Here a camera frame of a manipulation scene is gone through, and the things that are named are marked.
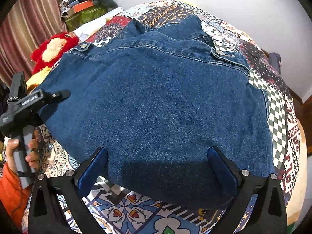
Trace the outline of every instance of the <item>wooden floor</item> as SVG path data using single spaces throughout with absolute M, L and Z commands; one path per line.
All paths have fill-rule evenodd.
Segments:
M 305 131 L 308 154 L 312 154 L 312 97 L 302 105 L 300 105 L 295 98 L 293 99 L 296 116 L 300 120 L 303 130 Z

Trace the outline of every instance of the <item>person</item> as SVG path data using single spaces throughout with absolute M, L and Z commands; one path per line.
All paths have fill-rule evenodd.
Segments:
M 7 142 L 5 151 L 6 163 L 3 166 L 3 175 L 0 179 L 0 200 L 16 227 L 21 229 L 21 221 L 31 193 L 31 186 L 22 189 L 19 178 L 16 175 L 17 170 L 14 163 L 13 151 L 18 145 L 19 140 L 16 139 L 10 139 Z M 36 139 L 32 139 L 28 146 L 33 151 L 25 157 L 25 160 L 30 167 L 38 170 L 39 154 L 36 151 L 38 148 Z

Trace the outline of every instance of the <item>blue gripper pad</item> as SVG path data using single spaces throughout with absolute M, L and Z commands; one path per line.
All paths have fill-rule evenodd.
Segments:
M 208 162 L 224 192 L 235 197 L 238 192 L 238 181 L 213 147 L 208 149 Z
M 80 198 L 89 195 L 94 183 L 99 175 L 103 172 L 108 161 L 108 153 L 102 148 L 97 155 L 91 160 L 89 166 L 78 180 L 78 196 Z

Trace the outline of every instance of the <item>green leaf design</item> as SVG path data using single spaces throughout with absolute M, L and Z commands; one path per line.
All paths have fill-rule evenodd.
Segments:
M 171 229 L 168 225 L 166 228 L 163 230 L 163 234 L 174 234 L 174 230 Z

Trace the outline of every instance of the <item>curtain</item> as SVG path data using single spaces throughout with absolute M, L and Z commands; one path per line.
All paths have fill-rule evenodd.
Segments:
M 58 0 L 18 0 L 0 26 L 0 78 L 11 84 L 13 74 L 31 76 L 31 53 L 52 35 L 66 30 Z

